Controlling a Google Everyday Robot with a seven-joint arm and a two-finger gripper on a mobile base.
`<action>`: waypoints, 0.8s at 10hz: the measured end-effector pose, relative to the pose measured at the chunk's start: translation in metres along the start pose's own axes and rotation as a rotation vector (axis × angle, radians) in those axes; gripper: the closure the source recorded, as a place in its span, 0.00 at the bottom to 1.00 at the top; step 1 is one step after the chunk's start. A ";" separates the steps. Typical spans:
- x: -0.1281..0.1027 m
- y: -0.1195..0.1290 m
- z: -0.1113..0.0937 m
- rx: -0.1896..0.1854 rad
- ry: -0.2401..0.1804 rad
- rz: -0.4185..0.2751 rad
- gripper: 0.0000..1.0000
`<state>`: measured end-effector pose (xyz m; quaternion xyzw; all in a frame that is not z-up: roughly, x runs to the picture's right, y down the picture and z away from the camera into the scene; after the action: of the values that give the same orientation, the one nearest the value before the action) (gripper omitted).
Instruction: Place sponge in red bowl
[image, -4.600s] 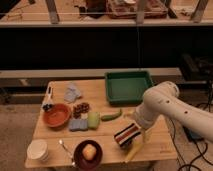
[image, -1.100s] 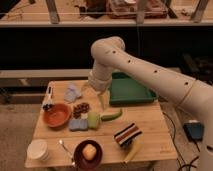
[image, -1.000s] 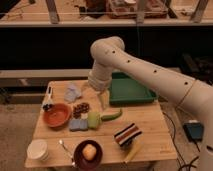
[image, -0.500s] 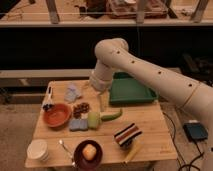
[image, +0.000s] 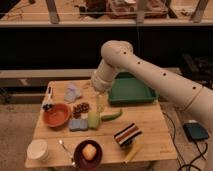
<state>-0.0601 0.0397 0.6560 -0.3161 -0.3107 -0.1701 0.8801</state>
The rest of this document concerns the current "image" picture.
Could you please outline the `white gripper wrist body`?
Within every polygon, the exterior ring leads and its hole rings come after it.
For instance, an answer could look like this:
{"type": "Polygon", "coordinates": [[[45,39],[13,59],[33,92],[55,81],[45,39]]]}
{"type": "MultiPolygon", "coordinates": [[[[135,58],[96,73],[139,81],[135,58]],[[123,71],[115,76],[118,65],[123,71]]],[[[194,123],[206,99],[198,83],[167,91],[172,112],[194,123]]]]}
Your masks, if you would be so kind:
{"type": "Polygon", "coordinates": [[[97,69],[91,77],[91,84],[100,93],[111,89],[115,79],[114,69],[97,69]]]}

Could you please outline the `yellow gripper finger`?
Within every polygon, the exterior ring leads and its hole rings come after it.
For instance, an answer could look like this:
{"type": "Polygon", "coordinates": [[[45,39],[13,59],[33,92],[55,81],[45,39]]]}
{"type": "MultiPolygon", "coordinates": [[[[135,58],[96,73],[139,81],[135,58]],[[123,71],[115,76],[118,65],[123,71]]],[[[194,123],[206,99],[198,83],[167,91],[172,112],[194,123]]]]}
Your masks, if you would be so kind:
{"type": "Polygon", "coordinates": [[[97,112],[102,113],[105,109],[105,95],[98,93],[96,96],[97,112]]]}

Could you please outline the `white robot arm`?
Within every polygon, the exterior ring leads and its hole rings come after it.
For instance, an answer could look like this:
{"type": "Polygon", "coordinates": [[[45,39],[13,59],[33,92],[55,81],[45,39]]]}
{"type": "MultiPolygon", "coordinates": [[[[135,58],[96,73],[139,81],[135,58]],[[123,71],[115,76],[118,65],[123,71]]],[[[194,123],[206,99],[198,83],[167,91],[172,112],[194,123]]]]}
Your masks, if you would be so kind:
{"type": "Polygon", "coordinates": [[[127,41],[105,42],[101,57],[91,76],[94,89],[106,92],[122,69],[130,72],[212,133],[204,171],[213,171],[213,90],[137,57],[127,41]]]}

